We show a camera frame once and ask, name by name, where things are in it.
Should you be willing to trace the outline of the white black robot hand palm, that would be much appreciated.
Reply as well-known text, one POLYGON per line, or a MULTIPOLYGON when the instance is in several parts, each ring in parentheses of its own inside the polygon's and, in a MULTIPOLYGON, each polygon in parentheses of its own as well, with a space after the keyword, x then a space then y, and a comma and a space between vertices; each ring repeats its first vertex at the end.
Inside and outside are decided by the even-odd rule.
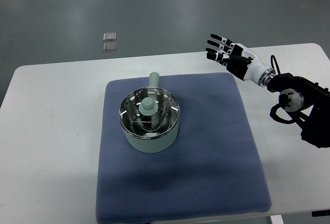
POLYGON ((275 76, 273 68, 263 64, 257 54, 242 44, 235 43, 233 50, 228 51, 227 54, 253 59, 251 64, 227 64, 227 70, 241 80, 249 80, 260 87, 266 87, 275 76))

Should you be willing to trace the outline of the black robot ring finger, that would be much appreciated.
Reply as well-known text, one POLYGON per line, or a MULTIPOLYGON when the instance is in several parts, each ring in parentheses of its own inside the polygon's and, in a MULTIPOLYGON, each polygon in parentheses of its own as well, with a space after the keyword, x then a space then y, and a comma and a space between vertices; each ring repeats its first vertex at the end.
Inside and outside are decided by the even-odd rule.
POLYGON ((207 57, 229 57, 229 54, 227 54, 226 52, 222 51, 222 50, 215 50, 215 49, 211 49, 211 48, 206 48, 206 52, 207 52, 207 57))

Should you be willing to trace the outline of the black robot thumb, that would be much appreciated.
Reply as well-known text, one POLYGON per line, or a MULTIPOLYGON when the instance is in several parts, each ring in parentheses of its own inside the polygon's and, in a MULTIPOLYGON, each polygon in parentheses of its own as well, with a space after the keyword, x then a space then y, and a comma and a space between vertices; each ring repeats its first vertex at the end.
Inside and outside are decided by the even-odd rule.
POLYGON ((224 55, 223 62, 226 64, 251 64, 252 58, 246 58, 239 55, 224 55))

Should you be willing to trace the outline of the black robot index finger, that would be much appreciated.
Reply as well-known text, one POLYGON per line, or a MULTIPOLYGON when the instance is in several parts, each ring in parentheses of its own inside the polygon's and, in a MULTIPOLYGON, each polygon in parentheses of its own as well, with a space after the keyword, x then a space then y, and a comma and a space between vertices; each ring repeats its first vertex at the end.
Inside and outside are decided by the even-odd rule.
POLYGON ((228 38, 225 38, 225 37, 222 37, 222 36, 219 36, 219 35, 216 35, 216 34, 213 34, 213 33, 210 35, 210 37, 220 41, 220 43, 225 44, 226 46, 234 46, 235 45, 235 43, 232 40, 230 40, 228 38))

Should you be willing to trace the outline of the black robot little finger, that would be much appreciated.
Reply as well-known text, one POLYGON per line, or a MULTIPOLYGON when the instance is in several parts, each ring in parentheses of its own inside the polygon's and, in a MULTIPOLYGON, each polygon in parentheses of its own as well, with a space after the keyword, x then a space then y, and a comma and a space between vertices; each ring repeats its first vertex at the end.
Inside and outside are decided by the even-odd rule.
POLYGON ((207 52, 207 59, 213 60, 222 66, 227 66, 229 55, 223 53, 207 52))

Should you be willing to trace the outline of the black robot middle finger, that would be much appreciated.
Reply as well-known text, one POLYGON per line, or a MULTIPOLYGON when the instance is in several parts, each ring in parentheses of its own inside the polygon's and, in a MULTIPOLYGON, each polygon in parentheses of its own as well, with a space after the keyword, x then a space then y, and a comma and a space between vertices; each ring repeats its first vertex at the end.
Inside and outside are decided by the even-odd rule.
POLYGON ((208 40, 207 43, 213 48, 206 48, 206 51, 232 51, 234 48, 234 43, 229 39, 221 39, 219 42, 208 40))

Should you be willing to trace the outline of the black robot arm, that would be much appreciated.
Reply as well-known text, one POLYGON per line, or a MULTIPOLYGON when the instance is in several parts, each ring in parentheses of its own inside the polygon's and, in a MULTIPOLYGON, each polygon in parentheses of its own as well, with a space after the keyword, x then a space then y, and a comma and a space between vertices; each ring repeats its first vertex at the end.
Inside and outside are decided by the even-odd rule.
POLYGON ((317 82, 281 73, 276 57, 271 55, 270 65, 240 43, 211 34, 207 43, 207 59, 224 66, 238 79, 251 81, 271 93, 278 92, 278 103, 270 110, 270 117, 282 124, 296 123, 301 139, 316 146, 328 148, 329 142, 329 90, 317 82))

